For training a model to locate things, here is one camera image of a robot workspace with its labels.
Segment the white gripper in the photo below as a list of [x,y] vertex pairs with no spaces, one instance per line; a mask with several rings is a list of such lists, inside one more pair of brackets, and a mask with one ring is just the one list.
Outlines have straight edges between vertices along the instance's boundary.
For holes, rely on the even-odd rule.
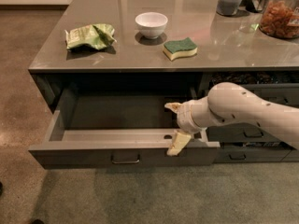
[[167,150],[168,156],[177,156],[183,148],[192,139],[191,134],[200,133],[206,127],[199,127],[192,118],[192,106],[195,104],[194,100],[184,103],[166,103],[165,108],[177,114],[177,124],[182,131],[176,131],[172,144]]

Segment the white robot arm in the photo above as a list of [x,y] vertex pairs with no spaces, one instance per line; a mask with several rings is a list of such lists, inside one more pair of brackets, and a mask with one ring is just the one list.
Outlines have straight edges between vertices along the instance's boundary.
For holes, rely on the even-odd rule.
[[196,133],[235,123],[251,124],[299,148],[299,109],[265,101],[234,83],[219,83],[204,98],[166,103],[164,107],[177,115],[179,126],[168,156],[177,156]]

